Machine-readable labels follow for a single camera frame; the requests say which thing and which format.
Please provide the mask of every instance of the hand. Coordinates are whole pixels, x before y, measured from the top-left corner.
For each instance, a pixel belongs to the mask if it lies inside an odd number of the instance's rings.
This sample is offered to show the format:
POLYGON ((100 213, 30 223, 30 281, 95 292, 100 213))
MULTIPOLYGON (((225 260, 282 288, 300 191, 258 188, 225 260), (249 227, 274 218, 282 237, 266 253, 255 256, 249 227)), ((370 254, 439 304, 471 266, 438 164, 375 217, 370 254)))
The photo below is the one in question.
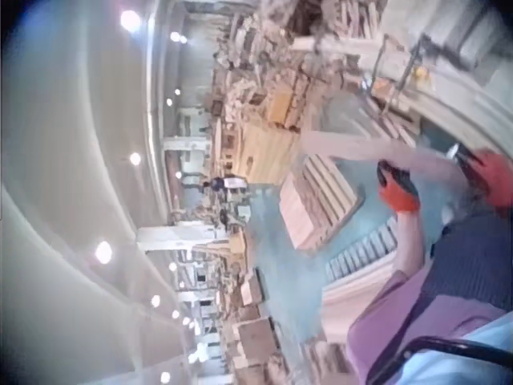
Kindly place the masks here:
POLYGON ((468 164, 487 183, 486 200, 496 208, 509 208, 513 205, 513 169, 508 159, 487 149, 474 152, 477 160, 469 159, 468 164))
POLYGON ((379 196, 396 212, 413 213, 420 209, 420 200, 410 173, 392 166, 386 160, 378 162, 379 196))

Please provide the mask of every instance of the wooden crate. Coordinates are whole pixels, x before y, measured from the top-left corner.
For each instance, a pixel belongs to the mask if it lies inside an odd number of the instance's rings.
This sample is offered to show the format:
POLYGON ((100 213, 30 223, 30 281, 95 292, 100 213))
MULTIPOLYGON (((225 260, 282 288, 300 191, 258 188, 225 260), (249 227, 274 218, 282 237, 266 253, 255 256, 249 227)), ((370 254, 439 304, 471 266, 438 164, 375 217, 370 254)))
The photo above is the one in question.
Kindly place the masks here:
POLYGON ((309 156, 301 171, 290 173, 282 186, 280 211, 296 249, 324 245, 362 202, 335 163, 309 156))

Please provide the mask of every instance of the teal floor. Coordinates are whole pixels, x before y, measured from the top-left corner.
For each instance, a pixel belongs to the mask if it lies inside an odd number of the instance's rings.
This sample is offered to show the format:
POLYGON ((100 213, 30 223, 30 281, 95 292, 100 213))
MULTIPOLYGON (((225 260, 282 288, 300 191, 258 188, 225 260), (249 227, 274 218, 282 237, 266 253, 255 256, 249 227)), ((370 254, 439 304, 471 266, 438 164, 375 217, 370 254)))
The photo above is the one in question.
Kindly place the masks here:
MULTIPOLYGON (((424 144, 446 147, 436 130, 425 132, 424 144)), ((286 334, 290 350, 321 332, 319 310, 322 287, 328 283, 325 263, 354 241, 385 223, 392 212, 378 198, 375 162, 338 161, 337 166, 352 186, 365 196, 361 208, 329 244, 316 253, 293 248, 279 210, 279 189, 255 188, 248 235, 252 239, 252 263, 258 268, 265 294, 264 307, 286 334)), ((422 202, 422 219, 429 244, 442 229, 441 208, 452 197, 442 187, 427 184, 412 176, 422 202)), ((283 346, 285 355, 287 347, 283 346)))

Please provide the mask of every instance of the ceiling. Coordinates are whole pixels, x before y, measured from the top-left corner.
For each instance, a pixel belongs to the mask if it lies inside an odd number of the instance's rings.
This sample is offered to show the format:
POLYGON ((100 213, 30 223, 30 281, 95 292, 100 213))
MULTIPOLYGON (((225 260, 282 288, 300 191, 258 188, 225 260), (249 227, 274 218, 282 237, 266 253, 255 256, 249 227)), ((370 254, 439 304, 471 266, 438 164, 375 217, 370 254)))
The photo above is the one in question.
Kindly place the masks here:
POLYGON ((166 218, 145 156, 145 38, 121 28, 121 10, 38 2, 2 49, 2 349, 21 383, 87 383, 174 358, 172 383, 187 383, 194 337, 172 320, 166 256, 135 244, 138 227, 166 218), (108 265, 94 256, 103 240, 108 265))

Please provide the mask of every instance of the column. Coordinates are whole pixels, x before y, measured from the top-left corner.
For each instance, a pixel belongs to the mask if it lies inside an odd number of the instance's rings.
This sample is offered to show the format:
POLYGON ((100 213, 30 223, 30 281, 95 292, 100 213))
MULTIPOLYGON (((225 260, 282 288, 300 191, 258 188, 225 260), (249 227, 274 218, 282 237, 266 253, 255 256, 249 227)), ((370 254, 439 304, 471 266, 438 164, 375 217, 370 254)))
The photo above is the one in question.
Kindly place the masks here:
POLYGON ((221 337, 219 336, 219 333, 209 333, 202 335, 198 338, 198 342, 202 343, 210 343, 210 342, 220 342, 221 337))
POLYGON ((137 230, 136 236, 137 244, 143 251, 191 249, 194 245, 226 239, 226 231, 212 225, 143 227, 137 230))
POLYGON ((180 302, 215 301, 214 290, 186 290, 178 293, 180 302))
POLYGON ((211 141, 204 136, 169 136, 165 137, 162 145, 164 150, 171 151, 210 151, 211 141))
POLYGON ((209 377, 198 378, 198 385, 230 385, 235 382, 232 374, 211 375, 209 377))

